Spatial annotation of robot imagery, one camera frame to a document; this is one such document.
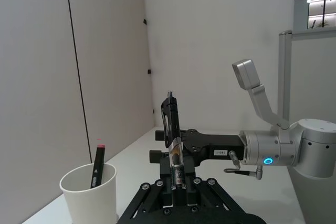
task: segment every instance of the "marker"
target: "marker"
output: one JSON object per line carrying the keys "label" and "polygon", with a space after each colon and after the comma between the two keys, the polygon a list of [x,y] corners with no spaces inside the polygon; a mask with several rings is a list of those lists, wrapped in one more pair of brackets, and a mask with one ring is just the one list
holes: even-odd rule
{"label": "marker", "polygon": [[95,188],[101,185],[101,179],[104,167],[104,154],[105,154],[105,145],[98,144],[96,150],[96,158],[94,160],[92,171],[91,188]]}

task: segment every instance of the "screw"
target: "screw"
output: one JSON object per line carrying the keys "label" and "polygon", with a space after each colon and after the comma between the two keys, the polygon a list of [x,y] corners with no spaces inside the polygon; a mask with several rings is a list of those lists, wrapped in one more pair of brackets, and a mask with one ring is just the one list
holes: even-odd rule
{"label": "screw", "polygon": [[216,181],[214,179],[209,179],[208,184],[209,185],[215,185]]}
{"label": "screw", "polygon": [[164,214],[164,215],[170,215],[170,213],[171,213],[171,211],[170,211],[169,208],[165,208],[165,209],[163,210],[163,214]]}
{"label": "screw", "polygon": [[200,180],[199,178],[195,178],[195,179],[194,179],[194,183],[195,183],[195,184],[199,184],[200,182],[201,182],[201,180]]}
{"label": "screw", "polygon": [[142,187],[141,187],[142,190],[147,190],[149,189],[149,185],[148,184],[144,184]]}
{"label": "screw", "polygon": [[197,207],[192,207],[191,212],[198,212],[198,208]]}
{"label": "screw", "polygon": [[158,182],[156,182],[157,186],[163,186],[163,181],[159,180]]}

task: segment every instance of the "table surface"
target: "table surface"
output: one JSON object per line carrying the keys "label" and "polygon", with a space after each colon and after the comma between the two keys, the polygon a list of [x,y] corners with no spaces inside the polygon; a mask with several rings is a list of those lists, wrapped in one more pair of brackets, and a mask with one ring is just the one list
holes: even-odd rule
{"label": "table surface", "polygon": [[[160,178],[159,164],[149,163],[149,150],[166,151],[164,142],[155,141],[156,127],[128,146],[107,163],[117,168],[117,213],[119,216],[144,182]],[[237,134],[234,131],[199,131],[205,134]],[[206,160],[196,167],[196,175],[206,180],[214,177],[233,199],[249,214],[257,215],[268,224],[305,223],[286,167],[264,166],[262,180],[226,174],[234,168],[231,161]],[[254,170],[255,166],[242,166]],[[64,196],[61,195],[23,224],[71,224]]]}

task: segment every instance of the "white paper cup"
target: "white paper cup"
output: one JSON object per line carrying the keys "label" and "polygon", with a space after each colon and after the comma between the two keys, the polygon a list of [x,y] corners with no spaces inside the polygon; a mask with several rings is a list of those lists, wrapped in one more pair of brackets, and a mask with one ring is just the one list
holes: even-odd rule
{"label": "white paper cup", "polygon": [[90,189],[93,164],[68,172],[59,182],[74,224],[115,224],[117,170],[104,164],[101,185]]}

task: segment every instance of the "black line on wall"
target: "black line on wall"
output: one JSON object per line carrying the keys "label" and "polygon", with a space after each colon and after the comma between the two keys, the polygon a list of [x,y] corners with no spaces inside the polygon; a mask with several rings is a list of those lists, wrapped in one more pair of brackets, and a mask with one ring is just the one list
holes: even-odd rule
{"label": "black line on wall", "polygon": [[70,21],[71,21],[72,39],[73,39],[74,48],[75,48],[75,56],[76,56],[76,65],[77,65],[77,74],[78,74],[78,81],[79,81],[80,97],[82,99],[82,107],[83,107],[83,115],[84,115],[85,129],[86,129],[86,137],[87,137],[88,147],[89,147],[89,153],[90,153],[90,162],[92,163],[91,147],[90,147],[90,141],[89,141],[88,125],[87,125],[87,122],[86,122],[84,100],[83,100],[83,92],[82,92],[82,84],[80,82],[80,74],[79,74],[79,67],[78,67],[78,57],[77,57],[77,48],[76,48],[76,40],[75,40],[75,32],[74,32],[74,29],[73,29],[74,28],[73,27],[74,23],[72,22],[72,13],[71,13],[70,0],[68,0],[68,5],[69,5],[69,13],[70,13]]}

